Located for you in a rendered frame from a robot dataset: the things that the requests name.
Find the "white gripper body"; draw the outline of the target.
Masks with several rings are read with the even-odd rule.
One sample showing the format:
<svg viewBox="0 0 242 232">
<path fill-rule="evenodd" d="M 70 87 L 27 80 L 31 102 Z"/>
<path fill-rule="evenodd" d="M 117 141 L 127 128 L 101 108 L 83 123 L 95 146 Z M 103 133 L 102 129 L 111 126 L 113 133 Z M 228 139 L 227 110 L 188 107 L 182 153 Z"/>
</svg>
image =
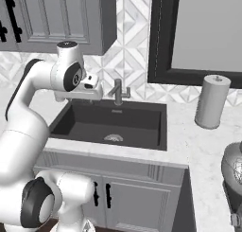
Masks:
<svg viewBox="0 0 242 232">
<path fill-rule="evenodd" d="M 56 101 L 64 101 L 65 99 L 89 99 L 101 100 L 103 98 L 103 88 L 99 82 L 94 89 L 86 89 L 84 86 L 79 85 L 71 92 L 54 92 Z"/>
</svg>

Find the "black sink basin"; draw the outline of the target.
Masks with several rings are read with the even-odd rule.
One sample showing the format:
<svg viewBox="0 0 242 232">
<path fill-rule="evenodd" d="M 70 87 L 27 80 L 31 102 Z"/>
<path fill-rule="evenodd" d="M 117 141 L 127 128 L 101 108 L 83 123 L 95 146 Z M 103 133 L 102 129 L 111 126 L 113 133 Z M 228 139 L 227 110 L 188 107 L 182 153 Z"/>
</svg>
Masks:
<svg viewBox="0 0 242 232">
<path fill-rule="evenodd" d="M 69 101 L 49 127 L 57 139 L 167 151 L 166 105 L 124 101 L 116 106 L 112 100 Z M 104 139 L 119 134 L 123 142 Z"/>
</svg>

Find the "silver sink drain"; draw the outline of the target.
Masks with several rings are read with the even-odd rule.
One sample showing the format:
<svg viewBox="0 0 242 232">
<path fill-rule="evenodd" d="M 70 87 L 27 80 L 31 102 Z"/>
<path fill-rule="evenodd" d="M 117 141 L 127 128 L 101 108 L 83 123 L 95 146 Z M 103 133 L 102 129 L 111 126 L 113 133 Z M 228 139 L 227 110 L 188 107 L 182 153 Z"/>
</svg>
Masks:
<svg viewBox="0 0 242 232">
<path fill-rule="evenodd" d="M 104 137 L 106 141 L 112 141 L 112 142 L 123 142 L 124 138 L 119 134 L 108 134 Z"/>
</svg>

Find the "grey panel under sink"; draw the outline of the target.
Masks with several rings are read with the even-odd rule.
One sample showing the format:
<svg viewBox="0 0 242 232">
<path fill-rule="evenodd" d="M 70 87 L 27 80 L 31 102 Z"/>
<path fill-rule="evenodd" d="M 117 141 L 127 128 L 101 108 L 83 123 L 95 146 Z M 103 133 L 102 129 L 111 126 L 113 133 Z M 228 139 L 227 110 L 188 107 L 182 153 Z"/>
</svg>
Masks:
<svg viewBox="0 0 242 232">
<path fill-rule="evenodd" d="M 84 170 L 93 173 L 114 173 L 121 176 L 139 177 L 163 184 L 179 186 L 185 168 L 165 165 L 114 160 L 61 152 L 42 152 L 36 162 L 37 167 L 65 170 Z"/>
</svg>

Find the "grey metal tap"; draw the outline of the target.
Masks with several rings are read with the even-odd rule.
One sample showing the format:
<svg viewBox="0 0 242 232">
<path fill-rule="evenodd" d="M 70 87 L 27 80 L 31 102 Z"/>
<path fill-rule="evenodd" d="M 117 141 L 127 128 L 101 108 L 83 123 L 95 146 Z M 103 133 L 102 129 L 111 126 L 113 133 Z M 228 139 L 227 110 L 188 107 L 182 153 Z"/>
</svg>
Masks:
<svg viewBox="0 0 242 232">
<path fill-rule="evenodd" d="M 113 89 L 108 93 L 108 96 L 114 97 L 114 104 L 117 106 L 120 106 L 123 101 L 122 98 L 130 98 L 130 88 L 128 87 L 126 92 L 122 92 L 122 81 L 120 79 L 114 80 L 114 87 Z"/>
</svg>

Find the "white paper towel roll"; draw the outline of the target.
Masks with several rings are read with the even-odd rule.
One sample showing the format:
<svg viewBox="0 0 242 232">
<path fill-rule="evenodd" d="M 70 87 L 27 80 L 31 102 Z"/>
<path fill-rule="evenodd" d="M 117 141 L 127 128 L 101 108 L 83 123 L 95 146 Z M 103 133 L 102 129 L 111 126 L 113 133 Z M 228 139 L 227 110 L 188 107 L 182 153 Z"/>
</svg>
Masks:
<svg viewBox="0 0 242 232">
<path fill-rule="evenodd" d="M 203 79 L 195 122 L 203 129 L 213 130 L 220 125 L 231 80 L 224 76 L 207 75 Z"/>
</svg>

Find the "grey base cupboard door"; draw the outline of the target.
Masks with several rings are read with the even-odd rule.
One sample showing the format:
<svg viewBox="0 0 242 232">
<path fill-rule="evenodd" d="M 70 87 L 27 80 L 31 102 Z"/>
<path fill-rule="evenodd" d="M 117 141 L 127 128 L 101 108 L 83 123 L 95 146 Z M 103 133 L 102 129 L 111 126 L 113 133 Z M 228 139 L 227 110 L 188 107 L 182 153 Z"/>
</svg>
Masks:
<svg viewBox="0 0 242 232">
<path fill-rule="evenodd" d="M 104 176 L 111 185 L 112 206 L 107 227 L 125 232 L 172 232 L 181 187 Z"/>
<path fill-rule="evenodd" d="M 84 173 L 84 176 L 90 177 L 93 182 L 98 183 L 97 193 L 99 195 L 98 206 L 95 206 L 94 194 L 91 200 L 83 205 L 84 215 L 94 224 L 94 226 L 105 227 L 106 219 L 103 201 L 102 177 L 91 173 Z"/>
</svg>

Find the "black framed window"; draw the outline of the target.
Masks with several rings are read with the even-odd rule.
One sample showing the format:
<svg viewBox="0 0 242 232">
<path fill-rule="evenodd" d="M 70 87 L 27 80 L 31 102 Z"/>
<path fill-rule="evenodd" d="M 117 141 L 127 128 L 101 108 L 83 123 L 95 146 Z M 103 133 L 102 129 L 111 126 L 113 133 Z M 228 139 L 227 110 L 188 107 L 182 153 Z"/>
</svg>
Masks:
<svg viewBox="0 0 242 232">
<path fill-rule="evenodd" d="M 152 0 L 147 81 L 242 89 L 242 0 Z"/>
</svg>

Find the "grey wall cupboard door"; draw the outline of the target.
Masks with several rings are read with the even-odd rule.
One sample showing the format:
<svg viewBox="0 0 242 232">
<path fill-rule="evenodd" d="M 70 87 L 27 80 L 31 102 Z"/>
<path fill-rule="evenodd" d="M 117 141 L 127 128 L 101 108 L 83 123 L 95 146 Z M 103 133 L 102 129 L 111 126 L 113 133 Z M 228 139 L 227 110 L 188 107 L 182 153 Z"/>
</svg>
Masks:
<svg viewBox="0 0 242 232">
<path fill-rule="evenodd" d="M 85 55 L 104 55 L 117 38 L 116 0 L 14 0 L 17 49 L 54 53 L 74 41 Z"/>
<path fill-rule="evenodd" d="M 8 30 L 6 34 L 7 41 L 3 43 L 0 40 L 0 51 L 16 51 L 18 45 L 14 37 L 5 0 L 0 0 L 0 21 L 2 22 L 2 26 Z"/>
</svg>

